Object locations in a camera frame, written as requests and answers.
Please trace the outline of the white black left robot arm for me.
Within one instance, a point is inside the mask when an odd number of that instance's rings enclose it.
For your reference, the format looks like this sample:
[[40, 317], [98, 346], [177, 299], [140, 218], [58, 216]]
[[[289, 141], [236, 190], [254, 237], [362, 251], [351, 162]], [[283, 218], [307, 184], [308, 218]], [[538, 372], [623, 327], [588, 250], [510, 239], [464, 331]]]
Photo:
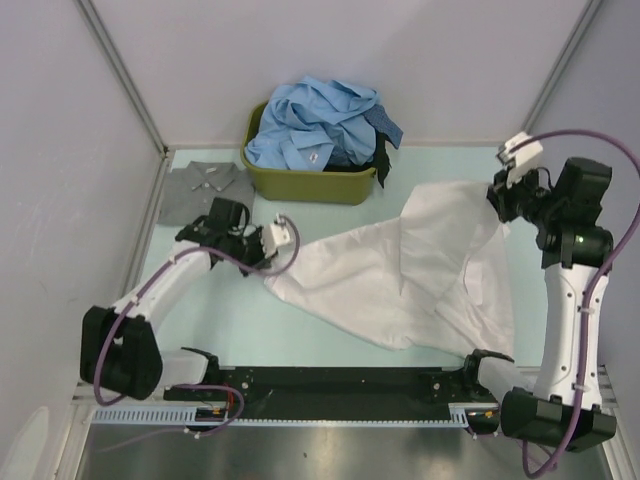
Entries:
[[156, 333], [188, 288], [218, 263], [240, 273], [264, 274], [280, 248], [292, 241], [283, 217], [253, 226], [246, 205], [214, 200], [210, 211], [185, 225], [167, 259], [145, 281], [109, 307], [93, 306], [82, 320], [80, 377], [92, 385], [102, 406], [103, 391], [117, 399], [147, 399], [158, 388], [186, 385], [197, 398], [214, 397], [220, 374], [211, 354], [193, 347], [163, 351]]

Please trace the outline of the white long sleeve shirt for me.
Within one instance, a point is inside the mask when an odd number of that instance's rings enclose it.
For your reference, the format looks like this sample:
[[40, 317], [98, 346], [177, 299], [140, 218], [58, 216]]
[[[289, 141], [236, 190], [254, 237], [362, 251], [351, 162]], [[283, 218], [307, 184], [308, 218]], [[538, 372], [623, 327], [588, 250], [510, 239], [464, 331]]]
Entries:
[[503, 225], [484, 183], [416, 186], [399, 216], [300, 248], [278, 299], [380, 347], [514, 352]]

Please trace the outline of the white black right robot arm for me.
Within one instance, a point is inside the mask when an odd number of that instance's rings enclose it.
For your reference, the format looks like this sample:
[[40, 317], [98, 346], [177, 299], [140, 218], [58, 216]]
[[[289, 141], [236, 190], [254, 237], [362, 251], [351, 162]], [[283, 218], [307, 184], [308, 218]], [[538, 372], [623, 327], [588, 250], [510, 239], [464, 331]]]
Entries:
[[503, 223], [522, 218], [537, 229], [536, 245], [547, 292], [543, 360], [534, 382], [502, 353], [476, 349], [464, 362], [461, 388], [473, 401], [499, 404], [502, 433], [578, 453], [614, 437], [617, 421], [602, 411], [597, 373], [601, 301], [608, 284], [599, 276], [613, 250], [612, 234], [598, 226], [610, 167], [568, 159], [556, 183], [544, 188], [539, 170], [519, 180], [504, 169], [487, 198]]

